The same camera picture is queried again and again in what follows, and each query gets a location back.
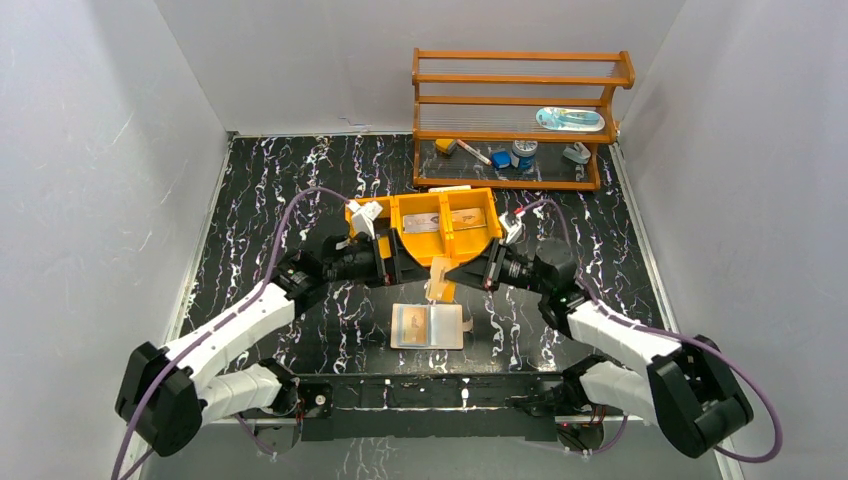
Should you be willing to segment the beige leather card holder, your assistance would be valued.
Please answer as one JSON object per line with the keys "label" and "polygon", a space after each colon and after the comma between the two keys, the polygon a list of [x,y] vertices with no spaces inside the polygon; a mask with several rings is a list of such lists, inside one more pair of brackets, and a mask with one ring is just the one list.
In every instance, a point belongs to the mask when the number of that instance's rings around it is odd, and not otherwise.
{"label": "beige leather card holder", "polygon": [[457,304],[394,304],[390,347],[399,350],[461,350],[473,329]]}

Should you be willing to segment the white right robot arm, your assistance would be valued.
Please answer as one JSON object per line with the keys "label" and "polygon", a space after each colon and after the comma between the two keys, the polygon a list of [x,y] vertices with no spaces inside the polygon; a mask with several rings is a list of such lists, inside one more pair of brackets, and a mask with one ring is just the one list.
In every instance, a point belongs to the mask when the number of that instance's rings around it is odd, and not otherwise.
{"label": "white right robot arm", "polygon": [[709,339],[689,343],[613,317],[580,283],[577,261],[561,240],[543,241],[528,258],[494,239],[445,277],[483,291],[508,285],[537,293],[538,310],[551,329],[597,349],[565,369],[561,384],[516,401],[518,408],[533,411],[549,404],[587,414],[598,405],[610,406],[658,426],[690,458],[754,419],[750,402]]}

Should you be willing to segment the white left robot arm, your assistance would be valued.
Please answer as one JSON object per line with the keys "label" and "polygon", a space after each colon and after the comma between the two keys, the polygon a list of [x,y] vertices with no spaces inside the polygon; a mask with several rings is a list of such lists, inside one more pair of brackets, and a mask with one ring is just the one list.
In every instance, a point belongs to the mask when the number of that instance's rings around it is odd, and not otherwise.
{"label": "white left robot arm", "polygon": [[286,416],[297,409],[299,379],[272,359],[233,374],[223,369],[268,334],[325,300],[333,282],[369,288],[423,281],[429,276],[397,230],[327,238],[318,255],[291,250],[243,299],[198,329],[162,347],[145,342],[129,356],[116,413],[159,456],[183,449],[199,430],[252,409]]}

